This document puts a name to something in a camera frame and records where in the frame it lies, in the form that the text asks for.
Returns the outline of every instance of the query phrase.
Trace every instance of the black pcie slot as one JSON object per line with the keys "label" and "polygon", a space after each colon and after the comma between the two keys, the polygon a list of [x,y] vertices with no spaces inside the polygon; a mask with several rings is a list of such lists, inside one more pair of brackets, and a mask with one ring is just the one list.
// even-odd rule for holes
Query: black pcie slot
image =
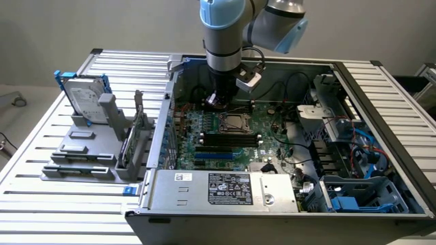
{"label": "black pcie slot", "polygon": [[209,146],[198,146],[197,152],[234,152],[231,147],[209,147]]}

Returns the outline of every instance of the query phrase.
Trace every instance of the floor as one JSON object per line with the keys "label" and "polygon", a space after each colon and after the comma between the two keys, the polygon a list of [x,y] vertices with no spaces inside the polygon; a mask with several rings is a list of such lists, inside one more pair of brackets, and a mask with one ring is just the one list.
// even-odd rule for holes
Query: floor
{"label": "floor", "polygon": [[[0,132],[21,147],[30,132],[61,94],[58,87],[0,85],[0,95],[21,91],[27,99],[26,107],[9,105],[0,108]],[[9,160],[0,156],[0,170]]]}

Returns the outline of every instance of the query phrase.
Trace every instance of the warning label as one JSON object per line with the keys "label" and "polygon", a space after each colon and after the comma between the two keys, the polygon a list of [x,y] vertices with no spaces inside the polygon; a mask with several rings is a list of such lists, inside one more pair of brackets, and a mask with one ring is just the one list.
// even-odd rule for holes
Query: warning label
{"label": "warning label", "polygon": [[210,204],[253,205],[253,183],[250,174],[210,174]]}

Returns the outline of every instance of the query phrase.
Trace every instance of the blue plastic tab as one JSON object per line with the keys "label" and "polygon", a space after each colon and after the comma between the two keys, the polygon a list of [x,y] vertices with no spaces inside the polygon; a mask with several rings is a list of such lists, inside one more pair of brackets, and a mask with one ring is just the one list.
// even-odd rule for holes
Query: blue plastic tab
{"label": "blue plastic tab", "polygon": [[287,54],[290,50],[299,44],[307,28],[307,23],[309,20],[303,18],[289,32],[282,42],[279,43],[278,47],[274,50],[275,52],[281,54]]}
{"label": "blue plastic tab", "polygon": [[106,74],[103,74],[102,76],[103,79],[103,84],[105,84],[105,92],[106,93],[113,93],[113,89],[111,89],[111,84],[110,84],[110,78]]}
{"label": "blue plastic tab", "polygon": [[243,16],[246,0],[201,0],[201,18],[211,29],[225,29]]}
{"label": "blue plastic tab", "polygon": [[366,176],[363,177],[365,179],[370,179],[371,178],[371,174],[375,170],[375,165],[374,164],[370,164],[370,169],[369,169],[369,172],[366,174]]}
{"label": "blue plastic tab", "polygon": [[137,187],[131,187],[131,186],[127,186],[125,187],[125,190],[123,190],[123,195],[126,197],[134,197],[137,196]]}
{"label": "blue plastic tab", "polygon": [[75,72],[65,72],[61,77],[62,78],[75,78],[78,74]]}
{"label": "blue plastic tab", "polygon": [[54,75],[55,75],[57,83],[59,84],[62,91],[65,91],[66,88],[65,88],[65,85],[63,85],[62,79],[61,79],[61,70],[57,70]]}
{"label": "blue plastic tab", "polygon": [[335,197],[333,199],[333,206],[337,212],[349,213],[387,213],[394,208],[393,203],[383,204],[379,207],[359,207],[354,197]]}

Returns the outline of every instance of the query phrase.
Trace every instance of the metal rail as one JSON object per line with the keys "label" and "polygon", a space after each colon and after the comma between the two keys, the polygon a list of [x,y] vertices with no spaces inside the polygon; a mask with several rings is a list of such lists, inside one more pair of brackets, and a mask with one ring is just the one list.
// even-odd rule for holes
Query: metal rail
{"label": "metal rail", "polygon": [[[135,90],[143,90],[146,112],[157,119],[169,82],[169,57],[105,50],[101,55],[89,57],[79,71],[110,76],[117,103],[127,116],[135,115]],[[430,136],[435,131],[393,86],[397,82],[370,62],[346,61],[346,66],[389,125],[399,133],[418,164],[425,170],[436,169],[436,163],[426,161],[436,151],[419,150],[422,146],[436,148],[436,138],[433,140]],[[0,173],[0,244],[141,244],[121,214],[125,203],[139,201],[138,197],[122,195],[126,185],[45,182],[39,178],[73,124],[71,113],[73,108],[62,94]],[[426,173],[435,183],[436,175],[431,171]],[[403,240],[397,244],[418,244],[418,241]]]}

